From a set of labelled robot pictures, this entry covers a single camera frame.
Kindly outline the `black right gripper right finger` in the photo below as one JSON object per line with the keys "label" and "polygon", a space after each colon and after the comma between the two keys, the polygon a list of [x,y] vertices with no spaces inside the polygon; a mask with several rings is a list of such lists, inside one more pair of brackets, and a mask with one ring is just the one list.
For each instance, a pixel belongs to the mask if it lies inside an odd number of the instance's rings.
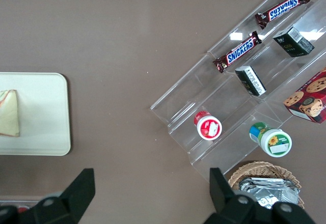
{"label": "black right gripper right finger", "polygon": [[298,205],[277,202],[266,209],[246,195],[235,194],[218,167],[210,169],[209,192],[215,213],[205,223],[315,223]]}

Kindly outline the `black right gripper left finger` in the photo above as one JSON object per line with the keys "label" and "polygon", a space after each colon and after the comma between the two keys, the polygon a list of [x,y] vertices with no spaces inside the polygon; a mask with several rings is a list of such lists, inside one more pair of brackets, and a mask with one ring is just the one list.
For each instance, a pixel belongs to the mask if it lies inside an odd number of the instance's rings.
{"label": "black right gripper left finger", "polygon": [[46,197],[20,213],[19,223],[79,223],[94,196],[94,169],[83,169],[58,197]]}

